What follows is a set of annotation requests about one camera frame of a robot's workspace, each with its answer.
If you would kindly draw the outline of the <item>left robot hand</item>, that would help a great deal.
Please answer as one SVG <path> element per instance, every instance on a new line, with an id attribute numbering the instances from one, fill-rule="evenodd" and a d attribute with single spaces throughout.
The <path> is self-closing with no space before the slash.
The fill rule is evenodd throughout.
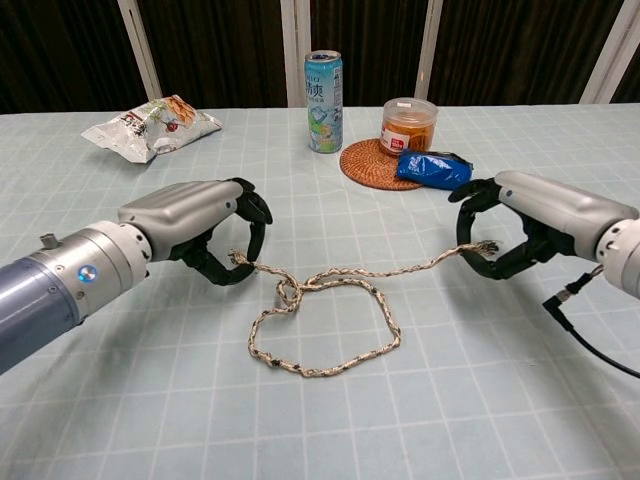
<path id="1" fill-rule="evenodd" d="M 236 214 L 249 223 L 246 260 L 226 268 L 208 250 L 213 230 Z M 266 227 L 273 222 L 266 201 L 242 178 L 189 181 L 169 185 L 118 210 L 118 219 L 142 232 L 151 247 L 151 260 L 183 261 L 209 282 L 236 285 L 253 271 Z"/>

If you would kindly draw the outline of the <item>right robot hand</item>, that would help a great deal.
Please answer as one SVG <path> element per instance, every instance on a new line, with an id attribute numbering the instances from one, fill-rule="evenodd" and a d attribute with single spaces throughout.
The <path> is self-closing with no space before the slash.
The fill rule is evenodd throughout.
<path id="1" fill-rule="evenodd" d="M 497 260 L 470 251 L 463 254 L 485 278 L 509 279 L 561 254 L 602 265 L 610 284 L 639 295 L 639 211 L 632 206 L 519 171 L 472 180 L 455 189 L 449 201 L 461 204 L 456 223 L 460 245 L 471 242 L 476 215 L 498 205 L 522 221 L 527 240 Z"/>

